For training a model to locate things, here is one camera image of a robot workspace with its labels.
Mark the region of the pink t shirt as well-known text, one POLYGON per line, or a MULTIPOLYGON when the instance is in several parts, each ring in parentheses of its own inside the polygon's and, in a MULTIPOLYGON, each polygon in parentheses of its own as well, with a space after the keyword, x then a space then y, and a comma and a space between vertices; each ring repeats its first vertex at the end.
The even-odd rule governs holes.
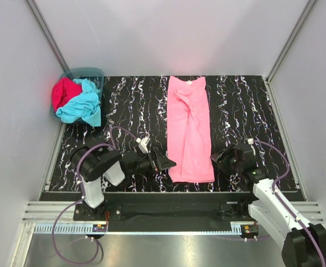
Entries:
POLYGON ((167 155, 176 163, 172 182, 215 180, 211 162, 210 109, 205 77, 182 81, 169 77, 167 90, 167 155))

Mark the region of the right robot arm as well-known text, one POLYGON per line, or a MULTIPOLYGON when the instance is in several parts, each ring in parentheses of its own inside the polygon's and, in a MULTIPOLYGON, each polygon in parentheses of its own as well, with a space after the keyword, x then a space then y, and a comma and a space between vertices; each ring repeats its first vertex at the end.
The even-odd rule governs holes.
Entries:
POLYGON ((250 139, 246 144, 229 145, 211 156, 222 173, 236 174, 240 187, 255 196, 232 207, 234 215, 261 225, 281 249, 285 266, 326 266, 326 229, 313 224, 298 211, 257 164, 250 139))

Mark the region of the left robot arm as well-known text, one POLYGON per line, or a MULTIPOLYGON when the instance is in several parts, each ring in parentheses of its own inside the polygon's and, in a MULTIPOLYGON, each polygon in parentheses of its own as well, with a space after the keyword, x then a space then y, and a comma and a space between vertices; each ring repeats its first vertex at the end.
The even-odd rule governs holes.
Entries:
POLYGON ((77 149, 71 156, 71 164, 81 185, 85 212, 92 220, 99 220, 105 214, 102 178, 114 187, 125 187, 134 175, 155 174, 176 166, 176 162, 160 154, 155 147, 147 153, 122 154, 106 143, 77 149))

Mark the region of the cyan t shirt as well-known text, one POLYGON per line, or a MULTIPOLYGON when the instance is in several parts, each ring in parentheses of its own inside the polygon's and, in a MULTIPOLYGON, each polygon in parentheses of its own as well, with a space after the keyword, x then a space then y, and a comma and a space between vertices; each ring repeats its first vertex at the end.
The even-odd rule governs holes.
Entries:
POLYGON ((64 123, 83 121, 92 127, 101 126, 101 96, 95 83, 88 79, 72 79, 82 87, 82 93, 60 107, 55 115, 64 123))

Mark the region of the teal plastic basket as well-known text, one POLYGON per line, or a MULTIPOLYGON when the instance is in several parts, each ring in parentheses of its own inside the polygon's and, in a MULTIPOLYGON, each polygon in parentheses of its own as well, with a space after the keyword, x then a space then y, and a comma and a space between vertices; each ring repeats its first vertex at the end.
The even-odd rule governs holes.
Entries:
MULTIPOLYGON (((62 74, 60 79, 63 77, 67 77, 71 80, 75 79, 75 78, 78 78, 78 79, 86 78, 86 79, 94 82, 96 87, 100 90, 100 96, 102 99, 104 74, 100 69, 98 69, 98 68, 74 68, 74 69, 68 70, 64 74, 62 74)), ((54 117, 58 118, 53 111, 52 101, 51 101, 51 112, 54 117)))

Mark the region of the red t shirt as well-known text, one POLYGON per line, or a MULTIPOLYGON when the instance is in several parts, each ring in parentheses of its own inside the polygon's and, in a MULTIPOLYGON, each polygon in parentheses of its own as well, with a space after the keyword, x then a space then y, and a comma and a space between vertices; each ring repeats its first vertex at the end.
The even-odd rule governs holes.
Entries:
POLYGON ((52 88, 51 100, 54 112, 69 100, 82 93, 82 87, 67 77, 61 78, 52 88))

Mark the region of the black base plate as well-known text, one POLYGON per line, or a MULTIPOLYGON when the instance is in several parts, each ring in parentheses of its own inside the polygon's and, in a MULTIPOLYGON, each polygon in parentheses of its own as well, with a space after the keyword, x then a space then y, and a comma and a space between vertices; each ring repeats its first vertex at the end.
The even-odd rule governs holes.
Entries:
POLYGON ((108 220, 114 232, 240 232, 237 226, 255 225, 247 205, 251 193, 233 192, 108 192, 95 211, 77 204, 76 221, 108 220))

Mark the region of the aluminium frame rail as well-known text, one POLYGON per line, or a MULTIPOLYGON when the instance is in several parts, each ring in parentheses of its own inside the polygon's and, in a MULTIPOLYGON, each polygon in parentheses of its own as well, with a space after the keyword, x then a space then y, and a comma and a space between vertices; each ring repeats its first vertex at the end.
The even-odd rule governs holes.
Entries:
POLYGON ((30 201, 22 218, 23 223, 53 223, 58 215, 72 202, 30 201))

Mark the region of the right corner aluminium post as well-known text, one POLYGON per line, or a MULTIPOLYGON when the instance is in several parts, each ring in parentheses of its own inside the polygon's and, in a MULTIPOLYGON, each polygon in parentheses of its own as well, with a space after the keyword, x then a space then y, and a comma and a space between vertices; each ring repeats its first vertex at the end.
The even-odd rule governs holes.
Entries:
POLYGON ((295 39, 297 38, 300 30, 304 26, 306 20, 310 16, 311 12, 313 11, 313 9, 317 3, 318 3, 318 0, 308 0, 306 2, 306 5, 304 6, 297 22, 295 23, 291 33, 289 34, 287 41, 285 42, 283 48, 281 49, 279 56, 277 57, 275 63, 273 64, 270 72, 265 77, 267 83, 271 83, 271 81, 273 80, 278 69, 280 68, 281 64, 283 63, 285 57, 287 56, 289 50, 291 49, 295 39))

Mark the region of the corner aluminium post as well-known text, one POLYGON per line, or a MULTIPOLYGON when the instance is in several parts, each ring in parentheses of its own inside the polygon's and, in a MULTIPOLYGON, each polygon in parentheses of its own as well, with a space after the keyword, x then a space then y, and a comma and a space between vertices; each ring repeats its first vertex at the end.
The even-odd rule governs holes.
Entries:
POLYGON ((283 63, 285 57, 287 56, 289 50, 291 49, 295 39, 297 38, 300 30, 304 26, 306 20, 310 16, 311 12, 313 11, 313 9, 317 3, 318 3, 318 0, 308 0, 306 2, 306 5, 304 6, 297 22, 295 23, 291 33, 289 34, 287 41, 285 42, 283 48, 281 49, 279 56, 277 57, 275 63, 273 64, 270 72, 265 77, 267 83, 271 83, 271 81, 273 80, 278 69, 280 68, 281 64, 283 63))
POLYGON ((58 44, 56 43, 49 26, 47 25, 45 18, 40 11, 36 1, 34 0, 25 0, 26 5, 29 8, 29 11, 31 12, 34 20, 36 21, 37 25, 40 28, 40 31, 43 33, 54 57, 56 58, 58 64, 62 68, 63 72, 66 72, 69 70, 69 66, 63 56, 63 54, 60 51, 60 48, 58 44))

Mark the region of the left corner aluminium post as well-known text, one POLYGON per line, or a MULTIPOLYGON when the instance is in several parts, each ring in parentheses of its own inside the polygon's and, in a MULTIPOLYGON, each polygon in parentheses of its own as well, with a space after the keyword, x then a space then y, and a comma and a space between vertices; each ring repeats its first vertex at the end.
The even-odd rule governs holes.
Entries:
POLYGON ((29 11, 31 12, 34 20, 36 21, 37 25, 40 28, 40 31, 43 33, 54 57, 56 58, 58 64, 62 68, 63 72, 66 72, 69 70, 69 66, 63 56, 63 54, 60 51, 60 48, 58 44, 56 43, 49 26, 47 25, 45 18, 40 11, 36 1, 34 0, 25 0, 26 5, 29 8, 29 11))

